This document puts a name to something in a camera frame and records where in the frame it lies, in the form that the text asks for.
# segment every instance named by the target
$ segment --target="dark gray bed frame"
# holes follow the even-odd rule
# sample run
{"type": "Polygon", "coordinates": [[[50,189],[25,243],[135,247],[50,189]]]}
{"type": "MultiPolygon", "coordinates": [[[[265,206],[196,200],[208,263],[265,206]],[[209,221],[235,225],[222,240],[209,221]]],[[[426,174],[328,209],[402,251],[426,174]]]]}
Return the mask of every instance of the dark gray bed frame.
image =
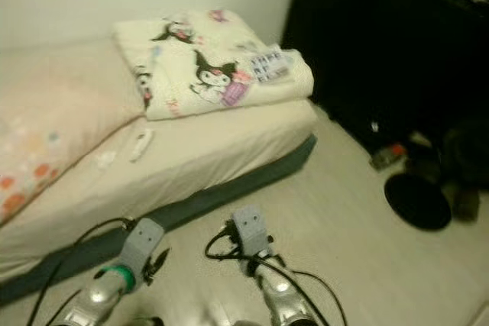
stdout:
{"type": "MultiPolygon", "coordinates": [[[[222,185],[197,192],[181,202],[174,202],[155,209],[145,217],[158,222],[166,232],[171,231],[221,205],[296,172],[307,161],[315,145],[316,137],[311,135],[294,151],[275,162],[222,185]]],[[[64,263],[53,284],[116,257],[127,236],[128,232],[117,228],[83,242],[64,263]]],[[[0,306],[39,290],[65,253],[66,248],[50,253],[28,273],[2,283],[0,285],[0,306]]]]}

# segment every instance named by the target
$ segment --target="kuromi character print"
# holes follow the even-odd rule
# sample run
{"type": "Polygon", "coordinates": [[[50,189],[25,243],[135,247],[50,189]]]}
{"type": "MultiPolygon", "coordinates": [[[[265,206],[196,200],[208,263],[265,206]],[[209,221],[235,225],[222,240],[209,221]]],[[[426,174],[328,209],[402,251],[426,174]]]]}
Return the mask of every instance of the kuromi character print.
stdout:
{"type": "Polygon", "coordinates": [[[220,103],[223,93],[232,82],[236,63],[212,66],[199,51],[195,52],[197,80],[190,84],[190,89],[208,102],[220,103]]]}
{"type": "Polygon", "coordinates": [[[163,32],[152,38],[152,41],[167,40],[170,37],[174,37],[178,41],[182,41],[186,44],[194,44],[195,31],[192,29],[190,23],[171,21],[164,26],[163,32]]]}
{"type": "Polygon", "coordinates": [[[150,81],[151,73],[149,73],[144,65],[138,65],[134,68],[134,74],[136,75],[136,83],[138,84],[139,92],[143,97],[144,107],[148,108],[153,93],[151,92],[150,81]]]}

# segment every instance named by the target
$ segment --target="mattress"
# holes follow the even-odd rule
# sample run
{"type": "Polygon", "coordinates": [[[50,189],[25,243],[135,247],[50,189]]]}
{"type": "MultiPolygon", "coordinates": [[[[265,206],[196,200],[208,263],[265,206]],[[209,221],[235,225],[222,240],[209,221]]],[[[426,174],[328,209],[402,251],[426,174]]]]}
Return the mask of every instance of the mattress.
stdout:
{"type": "MultiPolygon", "coordinates": [[[[198,191],[180,202],[159,207],[144,217],[171,232],[226,203],[294,174],[308,160],[316,141],[316,136],[310,135],[295,150],[272,163],[221,185],[198,191]]],[[[0,283],[0,307],[41,289],[53,268],[63,258],[63,266],[52,285],[114,259],[120,254],[128,235],[128,232],[118,227],[84,241],[68,257],[65,255],[70,247],[50,253],[29,272],[0,283]]]]}
{"type": "Polygon", "coordinates": [[[278,160],[313,131],[306,100],[171,121],[133,121],[0,228],[0,282],[26,273],[108,218],[141,216],[278,160]],[[138,135],[154,138],[135,163],[138,135]]]}

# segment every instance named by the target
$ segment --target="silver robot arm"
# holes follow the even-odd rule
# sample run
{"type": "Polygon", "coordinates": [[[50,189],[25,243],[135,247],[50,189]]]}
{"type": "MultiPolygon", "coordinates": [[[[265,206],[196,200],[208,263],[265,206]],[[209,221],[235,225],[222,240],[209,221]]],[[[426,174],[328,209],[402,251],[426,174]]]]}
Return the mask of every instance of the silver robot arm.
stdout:
{"type": "MultiPolygon", "coordinates": [[[[267,259],[267,262],[295,278],[281,258],[274,256],[270,246],[273,239],[267,235],[264,219],[256,208],[238,210],[232,215],[228,226],[232,227],[231,239],[240,248],[241,255],[267,259]]],[[[273,326],[317,325],[305,299],[289,281],[263,265],[248,260],[239,262],[243,274],[253,277],[262,291],[273,326]]]]}
{"type": "Polygon", "coordinates": [[[151,254],[163,238],[163,228],[143,218],[126,239],[117,260],[99,271],[95,279],[54,319],[53,326],[99,326],[103,324],[121,297],[134,292],[143,283],[150,285],[163,266],[168,250],[154,263],[151,254]]]}

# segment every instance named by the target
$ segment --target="light wooden floor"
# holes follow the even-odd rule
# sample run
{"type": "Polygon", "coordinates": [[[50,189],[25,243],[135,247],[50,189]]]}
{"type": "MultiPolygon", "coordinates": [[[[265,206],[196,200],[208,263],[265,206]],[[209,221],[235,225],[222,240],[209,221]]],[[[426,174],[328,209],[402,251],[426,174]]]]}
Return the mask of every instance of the light wooden floor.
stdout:
{"type": "MultiPolygon", "coordinates": [[[[384,181],[395,168],[377,174],[368,155],[318,113],[319,142],[304,169],[169,233],[160,250],[172,250],[154,284],[125,297],[107,325],[135,315],[159,315],[166,326],[229,326],[238,320],[269,325],[261,294],[237,264],[202,255],[224,220],[250,204],[264,213],[275,248],[291,267],[331,283],[351,326],[468,324],[489,299],[487,197],[475,225],[453,222],[439,233],[413,229],[384,199],[384,181]]],[[[37,324],[94,272],[50,289],[37,324]]],[[[308,279],[303,285],[330,324],[340,325],[327,293],[308,279]]],[[[0,324],[25,324],[33,302],[29,296],[0,309],[0,324]]]]}

